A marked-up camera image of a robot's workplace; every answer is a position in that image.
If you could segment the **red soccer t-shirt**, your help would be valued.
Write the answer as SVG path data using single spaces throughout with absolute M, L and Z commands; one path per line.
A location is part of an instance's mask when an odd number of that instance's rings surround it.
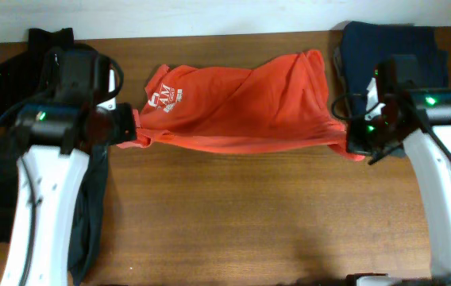
M 346 127 L 328 109 L 322 53 L 278 56 L 254 69 L 158 67 L 133 111 L 136 137 L 123 149 L 155 142 L 208 153 L 255 154 L 325 145 L 346 150 Z

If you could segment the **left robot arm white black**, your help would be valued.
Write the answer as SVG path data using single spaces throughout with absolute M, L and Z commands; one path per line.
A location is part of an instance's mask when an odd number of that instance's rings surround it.
M 106 55 L 56 48 L 35 93 L 7 110 L 0 162 L 18 185 L 1 284 L 77 285 L 95 263 L 108 148 L 135 136 L 131 106 L 115 101 L 123 81 Z

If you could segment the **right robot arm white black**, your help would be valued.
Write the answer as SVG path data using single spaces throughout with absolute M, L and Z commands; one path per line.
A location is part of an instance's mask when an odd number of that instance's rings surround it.
M 366 274 L 357 285 L 451 285 L 451 89 L 428 87 L 413 55 L 376 65 L 359 114 L 349 119 L 347 150 L 374 165 L 405 155 L 417 177 L 430 237 L 430 277 Z

